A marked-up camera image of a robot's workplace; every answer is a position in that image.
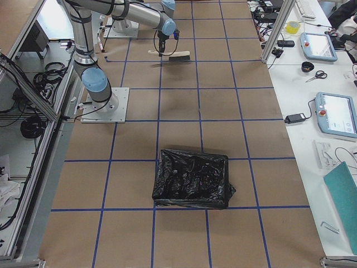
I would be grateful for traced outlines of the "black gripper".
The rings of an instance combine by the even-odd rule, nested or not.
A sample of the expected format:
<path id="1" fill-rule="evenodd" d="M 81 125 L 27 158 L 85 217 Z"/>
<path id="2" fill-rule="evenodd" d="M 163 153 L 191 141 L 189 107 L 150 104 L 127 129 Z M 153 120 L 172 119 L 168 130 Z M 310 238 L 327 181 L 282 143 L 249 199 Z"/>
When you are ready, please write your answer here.
<path id="1" fill-rule="evenodd" d="M 166 49 L 167 35 L 165 35 L 162 31 L 157 31 L 157 37 L 159 38 L 158 52 L 164 53 Z"/>

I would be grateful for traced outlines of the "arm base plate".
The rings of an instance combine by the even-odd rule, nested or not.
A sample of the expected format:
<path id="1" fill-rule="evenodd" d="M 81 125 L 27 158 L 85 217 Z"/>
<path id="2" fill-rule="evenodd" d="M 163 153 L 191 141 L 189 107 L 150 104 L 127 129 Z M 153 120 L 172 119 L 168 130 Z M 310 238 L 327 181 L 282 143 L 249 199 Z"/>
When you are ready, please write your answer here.
<path id="1" fill-rule="evenodd" d="M 103 37 L 105 39 L 136 39 L 138 37 L 139 23 L 130 20 L 113 20 L 109 17 L 105 25 Z"/>
<path id="2" fill-rule="evenodd" d="M 81 123 L 124 123 L 128 99 L 128 87 L 112 88 L 112 96 L 108 103 L 93 102 L 91 96 L 87 94 L 86 102 L 90 102 L 90 104 L 84 106 L 84 115 L 80 118 Z"/>

